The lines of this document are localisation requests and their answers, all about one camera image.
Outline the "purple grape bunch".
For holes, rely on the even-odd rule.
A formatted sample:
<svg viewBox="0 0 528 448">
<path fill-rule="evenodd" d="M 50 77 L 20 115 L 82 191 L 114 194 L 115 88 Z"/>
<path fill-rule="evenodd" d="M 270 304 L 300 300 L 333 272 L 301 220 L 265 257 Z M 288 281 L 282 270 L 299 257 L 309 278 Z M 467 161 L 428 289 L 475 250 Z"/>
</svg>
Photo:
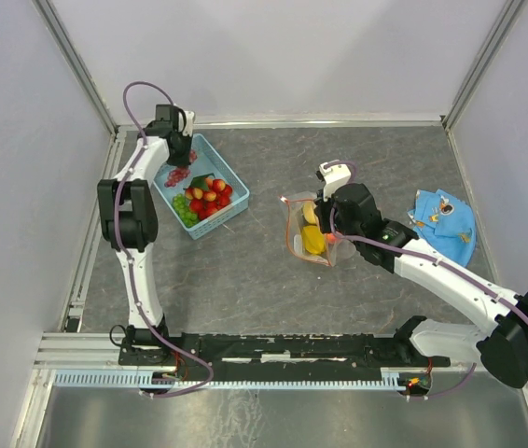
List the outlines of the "purple grape bunch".
<svg viewBox="0 0 528 448">
<path fill-rule="evenodd" d="M 167 174 L 166 181 L 164 182 L 165 188 L 173 188 L 181 181 L 186 179 L 190 175 L 190 165 L 197 160 L 198 156 L 194 149 L 189 152 L 189 165 L 173 168 L 173 170 Z"/>
</svg>

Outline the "orange pink peach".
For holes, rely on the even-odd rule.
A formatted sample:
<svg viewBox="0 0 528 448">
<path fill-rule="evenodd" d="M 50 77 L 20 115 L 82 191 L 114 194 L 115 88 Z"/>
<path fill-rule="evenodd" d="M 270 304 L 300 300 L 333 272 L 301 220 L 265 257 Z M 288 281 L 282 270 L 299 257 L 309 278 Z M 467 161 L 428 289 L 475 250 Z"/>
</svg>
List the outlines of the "orange pink peach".
<svg viewBox="0 0 528 448">
<path fill-rule="evenodd" d="M 327 239 L 327 243 L 330 245 L 334 245 L 335 243 L 337 243 L 337 237 L 332 233 L 328 233 L 326 235 L 326 239 Z"/>
</svg>

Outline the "yellow starfruit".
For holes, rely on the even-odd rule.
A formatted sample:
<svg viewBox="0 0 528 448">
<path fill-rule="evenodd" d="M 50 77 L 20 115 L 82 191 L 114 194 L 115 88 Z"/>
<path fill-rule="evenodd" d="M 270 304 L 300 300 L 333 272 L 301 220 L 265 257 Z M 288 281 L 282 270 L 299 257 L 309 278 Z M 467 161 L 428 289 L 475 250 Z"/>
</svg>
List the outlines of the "yellow starfruit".
<svg viewBox="0 0 528 448">
<path fill-rule="evenodd" d="M 326 237 L 317 226 L 304 226 L 301 239 L 303 248 L 312 255 L 321 255 L 327 250 Z"/>
</svg>

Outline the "clear zip top bag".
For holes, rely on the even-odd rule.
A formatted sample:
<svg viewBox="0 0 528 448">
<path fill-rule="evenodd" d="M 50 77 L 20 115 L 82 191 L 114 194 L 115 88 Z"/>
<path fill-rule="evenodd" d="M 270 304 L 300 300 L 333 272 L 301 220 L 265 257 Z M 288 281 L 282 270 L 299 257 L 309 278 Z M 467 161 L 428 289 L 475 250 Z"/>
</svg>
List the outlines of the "clear zip top bag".
<svg viewBox="0 0 528 448">
<path fill-rule="evenodd" d="M 285 216 L 285 244 L 289 252 L 299 259 L 332 267 L 354 256 L 355 247 L 333 234 L 321 232 L 314 213 L 315 199 L 316 195 L 312 192 L 279 197 Z"/>
</svg>

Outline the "green grape bunch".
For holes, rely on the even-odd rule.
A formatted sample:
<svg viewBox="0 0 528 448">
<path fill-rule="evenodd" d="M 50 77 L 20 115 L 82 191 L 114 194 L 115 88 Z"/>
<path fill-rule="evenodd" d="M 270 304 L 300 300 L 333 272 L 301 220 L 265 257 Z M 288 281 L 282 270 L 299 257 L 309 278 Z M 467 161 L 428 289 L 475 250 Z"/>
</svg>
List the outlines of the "green grape bunch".
<svg viewBox="0 0 528 448">
<path fill-rule="evenodd" d="M 178 194 L 173 197 L 173 209 L 186 228 L 191 228 L 199 222 L 198 214 L 189 205 L 190 200 L 184 194 Z"/>
</svg>

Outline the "red lychee cluster with leaves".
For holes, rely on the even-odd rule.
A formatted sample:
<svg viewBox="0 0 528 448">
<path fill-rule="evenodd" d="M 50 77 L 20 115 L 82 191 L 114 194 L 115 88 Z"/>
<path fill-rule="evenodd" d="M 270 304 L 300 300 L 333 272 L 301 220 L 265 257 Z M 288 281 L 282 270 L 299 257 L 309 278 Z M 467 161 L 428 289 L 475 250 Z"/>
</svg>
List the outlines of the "red lychee cluster with leaves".
<svg viewBox="0 0 528 448">
<path fill-rule="evenodd" d="M 232 194 L 232 186 L 213 175 L 194 177 L 184 191 L 192 218 L 199 222 L 230 206 Z"/>
</svg>

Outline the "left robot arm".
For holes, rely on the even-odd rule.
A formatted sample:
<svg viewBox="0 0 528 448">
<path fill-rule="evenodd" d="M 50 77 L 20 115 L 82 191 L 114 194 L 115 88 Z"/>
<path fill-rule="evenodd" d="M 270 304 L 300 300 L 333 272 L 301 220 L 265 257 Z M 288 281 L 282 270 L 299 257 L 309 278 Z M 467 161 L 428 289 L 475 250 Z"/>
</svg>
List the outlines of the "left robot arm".
<svg viewBox="0 0 528 448">
<path fill-rule="evenodd" d="M 191 142 L 184 119 L 155 119 L 140 130 L 133 154 L 116 176 L 97 185 L 102 235 L 116 251 L 129 303 L 123 346 L 139 346 L 153 364 L 166 361 L 173 346 L 155 286 L 159 223 L 151 186 L 162 165 L 190 164 Z"/>
</svg>

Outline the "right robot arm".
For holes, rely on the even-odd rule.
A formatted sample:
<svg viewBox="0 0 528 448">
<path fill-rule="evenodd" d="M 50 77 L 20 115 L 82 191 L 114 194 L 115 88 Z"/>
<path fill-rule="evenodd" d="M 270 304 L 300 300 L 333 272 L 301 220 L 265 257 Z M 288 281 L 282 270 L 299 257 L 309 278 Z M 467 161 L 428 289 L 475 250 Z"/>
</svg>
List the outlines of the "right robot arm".
<svg viewBox="0 0 528 448">
<path fill-rule="evenodd" d="M 395 339 L 406 365 L 424 357 L 480 364 L 504 385 L 528 382 L 528 291 L 500 287 L 448 259 L 407 226 L 384 218 L 368 188 L 347 183 L 319 190 L 314 212 L 321 231 L 352 243 L 369 263 L 425 288 L 468 319 L 441 323 L 416 317 Z"/>
</svg>

